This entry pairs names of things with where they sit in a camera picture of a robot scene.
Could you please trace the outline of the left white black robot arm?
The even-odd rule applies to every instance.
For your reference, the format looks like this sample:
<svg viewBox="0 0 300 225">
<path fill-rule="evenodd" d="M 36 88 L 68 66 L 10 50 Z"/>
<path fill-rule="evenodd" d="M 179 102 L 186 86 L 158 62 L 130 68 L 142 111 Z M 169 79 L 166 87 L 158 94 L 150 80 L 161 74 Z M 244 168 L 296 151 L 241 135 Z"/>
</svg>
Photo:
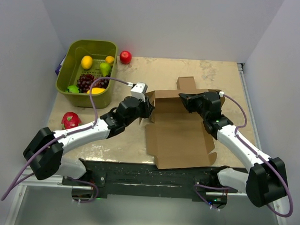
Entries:
<svg viewBox="0 0 300 225">
<path fill-rule="evenodd" d="M 137 119 L 148 119 L 154 108 L 149 98 L 128 96 L 96 122 L 54 132 L 48 127 L 40 129 L 23 156 L 38 180 L 60 174 L 74 178 L 79 185 L 87 185 L 91 173 L 84 163 L 80 160 L 66 162 L 63 155 L 85 144 L 123 133 Z"/>
</svg>

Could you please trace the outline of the brown cardboard box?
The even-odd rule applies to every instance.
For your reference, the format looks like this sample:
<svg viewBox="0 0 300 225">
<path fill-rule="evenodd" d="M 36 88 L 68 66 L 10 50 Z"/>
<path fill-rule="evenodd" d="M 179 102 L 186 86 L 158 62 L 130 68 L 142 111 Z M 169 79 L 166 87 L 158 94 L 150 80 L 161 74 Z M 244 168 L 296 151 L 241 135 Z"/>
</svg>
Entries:
<svg viewBox="0 0 300 225">
<path fill-rule="evenodd" d="M 217 153 L 213 137 L 197 113 L 188 113 L 179 93 L 197 94 L 194 78 L 178 77 L 177 89 L 147 92 L 154 110 L 145 126 L 146 152 L 158 169 L 212 166 Z"/>
</svg>

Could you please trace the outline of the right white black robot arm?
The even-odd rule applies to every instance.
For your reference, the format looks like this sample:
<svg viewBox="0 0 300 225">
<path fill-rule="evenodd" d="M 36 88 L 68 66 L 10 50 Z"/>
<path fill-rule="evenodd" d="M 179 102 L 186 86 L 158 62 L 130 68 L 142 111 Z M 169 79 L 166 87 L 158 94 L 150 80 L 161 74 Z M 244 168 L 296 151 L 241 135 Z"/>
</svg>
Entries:
<svg viewBox="0 0 300 225">
<path fill-rule="evenodd" d="M 192 95 L 180 93 L 179 97 L 187 111 L 199 114 L 206 131 L 226 146 L 247 170 L 247 173 L 232 168 L 220 170 L 209 180 L 212 190 L 219 192 L 225 187 L 232 187 L 243 191 L 256 207 L 283 197 L 292 200 L 284 162 L 256 148 L 239 132 L 239 127 L 222 114 L 221 101 L 227 97 L 223 91 Z"/>
</svg>

